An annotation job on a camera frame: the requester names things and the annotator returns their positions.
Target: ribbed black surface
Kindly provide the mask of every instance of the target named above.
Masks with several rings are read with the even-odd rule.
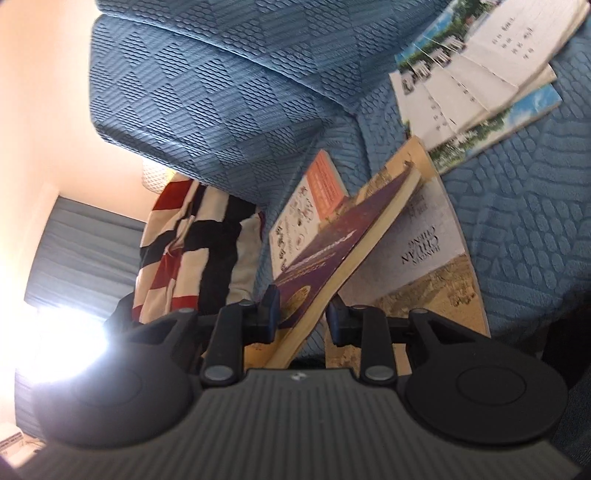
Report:
[[[152,442],[110,451],[49,444],[20,474],[25,480],[563,480],[579,470],[546,442],[489,452],[447,443],[419,427],[394,392],[364,387],[346,370],[294,375],[250,371],[238,386],[207,391],[182,424]]]

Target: bed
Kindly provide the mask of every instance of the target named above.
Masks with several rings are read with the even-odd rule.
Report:
[[[400,147],[387,74],[446,5],[98,0],[92,121],[105,140],[260,205],[266,238],[319,148],[355,192]],[[591,21],[551,64],[560,107],[443,176],[491,333],[508,342],[591,287]],[[267,244],[256,292],[270,281]]]

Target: bright light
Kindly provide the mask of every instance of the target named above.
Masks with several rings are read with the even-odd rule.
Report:
[[[32,383],[82,372],[106,349],[102,320],[70,308],[43,308],[25,321],[18,371]]]

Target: embossed fabric pattern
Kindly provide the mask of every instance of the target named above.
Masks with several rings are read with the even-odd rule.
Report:
[[[105,140],[257,203],[266,235],[319,148],[354,193],[400,147],[387,73],[446,4],[99,0],[92,120]],[[587,21],[552,62],[562,105],[443,178],[491,332],[509,341],[591,285],[590,59]],[[256,290],[270,281],[266,244]],[[317,333],[304,354],[320,345]]]

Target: purple book cover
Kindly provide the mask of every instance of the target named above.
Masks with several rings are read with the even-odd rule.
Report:
[[[323,228],[277,279],[281,293],[280,328],[293,327],[324,284],[396,196],[410,169]]]

